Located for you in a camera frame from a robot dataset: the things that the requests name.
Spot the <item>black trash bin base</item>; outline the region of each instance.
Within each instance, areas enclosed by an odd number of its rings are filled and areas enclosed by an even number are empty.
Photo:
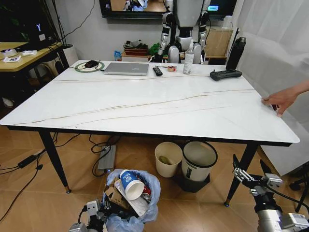
[[[189,180],[183,176],[176,176],[174,180],[182,188],[183,191],[198,192],[211,181],[211,176],[210,174],[208,174],[207,178],[202,182]]]

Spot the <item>tape roll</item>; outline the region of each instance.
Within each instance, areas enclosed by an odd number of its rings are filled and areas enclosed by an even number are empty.
[[[172,65],[169,65],[169,66],[168,66],[168,71],[169,71],[169,72],[174,72],[174,71],[176,71],[176,69],[177,69],[176,66],[172,66]]]
[[[2,50],[1,53],[4,55],[4,57],[12,57],[12,56],[15,56],[17,55],[17,52],[15,49],[5,49],[5,50]]]

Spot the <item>white trash bin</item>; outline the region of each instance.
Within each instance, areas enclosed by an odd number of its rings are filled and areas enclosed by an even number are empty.
[[[189,142],[183,148],[183,175],[190,180],[204,181],[217,160],[217,151],[209,143]]]
[[[174,176],[177,170],[177,165],[183,158],[183,151],[181,148],[175,143],[164,142],[155,148],[154,154],[157,172],[163,177]],[[160,156],[168,158],[171,164],[161,162],[159,160]]]

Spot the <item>plastic water bottle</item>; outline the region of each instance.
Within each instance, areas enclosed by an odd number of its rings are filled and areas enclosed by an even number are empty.
[[[190,74],[194,59],[193,40],[190,42],[189,49],[185,52],[183,74]]]

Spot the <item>blue plastic bag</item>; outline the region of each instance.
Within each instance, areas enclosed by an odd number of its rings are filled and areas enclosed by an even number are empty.
[[[110,185],[112,181],[119,177],[123,169],[115,169],[107,177],[107,185]],[[106,228],[108,232],[142,232],[144,229],[144,223],[155,221],[158,216],[158,206],[156,205],[160,198],[160,182],[154,176],[149,174],[147,171],[130,170],[135,175],[139,175],[142,181],[151,190],[151,200],[148,205],[147,212],[139,217],[131,217],[129,221],[121,219],[119,216],[112,214],[106,221]]]

